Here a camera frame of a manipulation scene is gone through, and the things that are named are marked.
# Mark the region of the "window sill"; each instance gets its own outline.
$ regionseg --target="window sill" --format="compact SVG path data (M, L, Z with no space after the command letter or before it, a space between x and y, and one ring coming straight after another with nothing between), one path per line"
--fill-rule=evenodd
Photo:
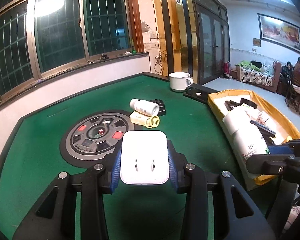
M48 82L52 82L55 81L57 78L61 78L63 76L63 74L69 74L72 71L81 71L84 70L86 67L89 66L93 66L93 67L98 67L104 64L108 64L108 63L115 63L118 61L122 61L122 60L126 60L128 58L137 58L137 57L143 57L145 55L148 55L148 52L141 52L141 53L136 53L136 54L132 54L132 55L118 55L118 56L114 56L114 57L109 57L109 59L104 59L104 60L94 60L91 62L86 62L84 65L83 64L79 64L76 66L72 66L72 67L68 67L62 70L57 70L54 72L50 72L48 75L43 76L41 79L38 79L30 84L27 84L26 86L22 87L21 89L19 89L18 91L16 91L14 94L10 95L9 97L3 99L2 101L0 101L0 110L7 105L8 103L10 103L12 100L21 97L22 95L24 95L25 93L31 92L32 89L40 87L42 85L47 84Z

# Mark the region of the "brown vest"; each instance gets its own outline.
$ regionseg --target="brown vest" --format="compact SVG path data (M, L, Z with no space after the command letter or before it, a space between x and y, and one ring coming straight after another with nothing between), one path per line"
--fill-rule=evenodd
M293 71L293 82L296 86L300 87L300 62L297 62Z

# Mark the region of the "peeling paint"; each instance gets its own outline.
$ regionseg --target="peeling paint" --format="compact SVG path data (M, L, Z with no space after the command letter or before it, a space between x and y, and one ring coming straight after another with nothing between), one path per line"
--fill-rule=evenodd
M143 33L148 33L150 29L150 26L145 21L141 22L141 31Z

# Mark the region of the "red button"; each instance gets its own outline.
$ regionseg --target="red button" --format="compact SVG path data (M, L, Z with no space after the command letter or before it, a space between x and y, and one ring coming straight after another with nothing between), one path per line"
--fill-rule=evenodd
M115 132L112 136L113 139L121 139L121 137L123 136L123 132Z
M82 125L78 128L78 131L83 131L87 126L86 125Z

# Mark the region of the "double door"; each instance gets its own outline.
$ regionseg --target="double door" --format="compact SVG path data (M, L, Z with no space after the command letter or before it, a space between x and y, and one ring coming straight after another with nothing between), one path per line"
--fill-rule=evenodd
M219 77L223 70L225 44L222 19L201 6L197 7L200 41L199 84Z

